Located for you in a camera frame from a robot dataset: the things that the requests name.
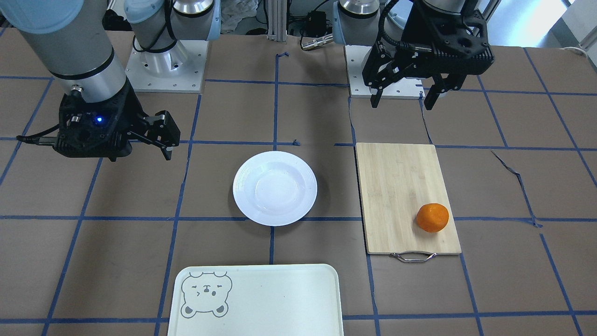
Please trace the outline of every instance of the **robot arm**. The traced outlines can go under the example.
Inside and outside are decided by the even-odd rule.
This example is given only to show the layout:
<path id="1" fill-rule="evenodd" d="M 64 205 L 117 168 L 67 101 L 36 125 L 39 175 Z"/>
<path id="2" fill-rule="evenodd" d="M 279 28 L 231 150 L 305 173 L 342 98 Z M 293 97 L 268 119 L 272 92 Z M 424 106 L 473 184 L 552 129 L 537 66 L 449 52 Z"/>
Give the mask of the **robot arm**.
<path id="1" fill-rule="evenodd" d="M 487 23 L 476 9 L 478 0 L 412 2 L 401 36 L 389 20 L 398 0 L 388 1 L 382 10 L 378 0 L 341 0 L 334 4 L 334 40 L 372 45 L 362 75 L 371 89 L 374 108 L 390 84 L 403 78 L 431 77 L 434 85 L 425 98 L 425 107 L 432 109 L 438 97 L 462 88 L 467 75 L 483 74 L 494 62 Z"/>
<path id="2" fill-rule="evenodd" d="M 174 49 L 177 38 L 217 38 L 219 3 L 128 0 L 125 7 L 138 47 L 156 55 Z M 106 2 L 0 0 L 0 10 L 65 92 L 58 125 L 17 140 L 52 146 L 67 157 L 112 161 L 130 154 L 130 140 L 139 140 L 157 146 L 170 160 L 172 149 L 179 145 L 179 128 L 168 111 L 150 117 L 141 107 L 101 25 Z M 172 75 L 178 65 L 166 67 L 171 71 L 167 75 Z M 46 136 L 55 130 L 57 136 Z"/>

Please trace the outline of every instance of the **tangerine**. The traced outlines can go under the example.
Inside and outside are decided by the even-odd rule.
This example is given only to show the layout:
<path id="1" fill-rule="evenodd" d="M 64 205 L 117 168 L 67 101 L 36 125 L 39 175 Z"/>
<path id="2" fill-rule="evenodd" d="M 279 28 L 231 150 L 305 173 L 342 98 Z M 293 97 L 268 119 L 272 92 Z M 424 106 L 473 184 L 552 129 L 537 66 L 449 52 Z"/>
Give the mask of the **tangerine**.
<path id="1" fill-rule="evenodd" d="M 445 206 L 429 203 L 421 207 L 417 213 L 417 225 L 427 232 L 439 232 L 448 224 L 450 214 Z"/>

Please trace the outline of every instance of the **brown table surface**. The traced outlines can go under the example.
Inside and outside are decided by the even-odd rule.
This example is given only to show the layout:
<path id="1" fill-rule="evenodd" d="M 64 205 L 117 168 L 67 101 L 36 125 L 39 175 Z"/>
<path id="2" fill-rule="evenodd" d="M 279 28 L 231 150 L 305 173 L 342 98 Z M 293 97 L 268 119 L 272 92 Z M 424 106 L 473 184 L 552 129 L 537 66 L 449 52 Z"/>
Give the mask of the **brown table surface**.
<path id="1" fill-rule="evenodd" d="M 135 143 L 111 163 L 15 141 L 56 123 L 63 92 L 0 31 L 1 335 L 166 335 L 182 268 L 268 263 L 332 265 L 348 336 L 597 334 L 597 75 L 584 57 L 494 47 L 495 65 L 432 111 L 372 109 L 349 99 L 341 46 L 224 35 L 201 96 L 138 94 L 180 126 L 172 161 Z M 126 63 L 132 34 L 109 36 Z M 366 254 L 356 141 L 436 145 L 460 256 Z M 319 186 L 303 220 L 275 229 L 232 197 L 238 167 L 274 148 Z"/>

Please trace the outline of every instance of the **bamboo cutting board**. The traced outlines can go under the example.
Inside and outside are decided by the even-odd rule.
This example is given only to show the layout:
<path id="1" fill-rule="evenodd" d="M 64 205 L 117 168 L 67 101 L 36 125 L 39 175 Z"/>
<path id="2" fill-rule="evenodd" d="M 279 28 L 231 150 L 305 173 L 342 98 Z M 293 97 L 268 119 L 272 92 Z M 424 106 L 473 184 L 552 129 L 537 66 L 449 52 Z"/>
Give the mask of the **bamboo cutting board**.
<path id="1" fill-rule="evenodd" d="M 356 160 L 369 253 L 461 253 L 435 146 L 357 143 Z M 427 203 L 443 204 L 450 213 L 438 233 L 416 223 Z"/>

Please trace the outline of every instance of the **bear ear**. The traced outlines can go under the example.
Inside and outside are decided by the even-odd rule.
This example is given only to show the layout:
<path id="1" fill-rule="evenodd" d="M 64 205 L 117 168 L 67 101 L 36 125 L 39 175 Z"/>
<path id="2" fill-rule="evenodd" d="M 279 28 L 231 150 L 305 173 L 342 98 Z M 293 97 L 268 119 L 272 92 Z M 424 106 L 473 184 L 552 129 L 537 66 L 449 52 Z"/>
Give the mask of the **bear ear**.
<path id="1" fill-rule="evenodd" d="M 195 314 L 197 314 L 197 312 L 195 311 L 195 309 L 189 307 L 188 304 L 183 304 L 183 307 L 180 309 L 180 314 L 185 318 L 185 319 L 190 319 L 191 317 L 195 316 Z"/>
<path id="2" fill-rule="evenodd" d="M 228 303 L 224 302 L 220 307 L 212 311 L 216 317 L 222 317 L 228 312 Z"/>
<path id="3" fill-rule="evenodd" d="M 189 272 L 189 275 L 192 277 L 200 277 L 203 274 L 204 274 L 203 272 Z"/>

